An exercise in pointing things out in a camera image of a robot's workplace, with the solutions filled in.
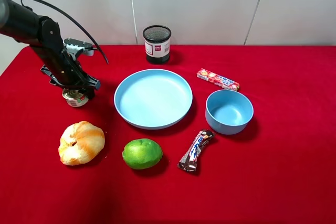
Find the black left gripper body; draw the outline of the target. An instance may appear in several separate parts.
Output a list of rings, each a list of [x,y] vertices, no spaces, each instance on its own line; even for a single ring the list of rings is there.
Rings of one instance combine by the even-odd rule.
[[[63,42],[35,43],[30,48],[63,85],[62,88],[78,89],[89,76],[78,59],[74,61],[68,54]]]

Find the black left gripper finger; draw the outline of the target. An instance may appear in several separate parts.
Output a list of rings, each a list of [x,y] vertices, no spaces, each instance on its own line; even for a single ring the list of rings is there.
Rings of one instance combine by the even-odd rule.
[[[50,78],[49,83],[51,85],[58,86],[60,88],[63,87],[63,85],[61,83],[59,83],[57,78],[52,74],[52,72],[48,69],[48,67],[46,65],[43,65],[40,70],[43,74],[47,75]]]
[[[92,76],[86,76],[85,81],[79,85],[79,90],[84,94],[89,100],[95,97],[95,91],[100,88],[101,84],[99,80],[93,78]]]

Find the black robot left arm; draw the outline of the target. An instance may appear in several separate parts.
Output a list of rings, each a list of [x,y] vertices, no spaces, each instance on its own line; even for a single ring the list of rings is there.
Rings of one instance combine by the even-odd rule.
[[[91,56],[98,47],[72,38],[63,40],[58,23],[51,18],[12,0],[1,0],[1,34],[28,44],[44,63],[40,70],[50,77],[52,85],[79,91],[89,100],[100,88],[100,82],[78,61],[81,54]]]

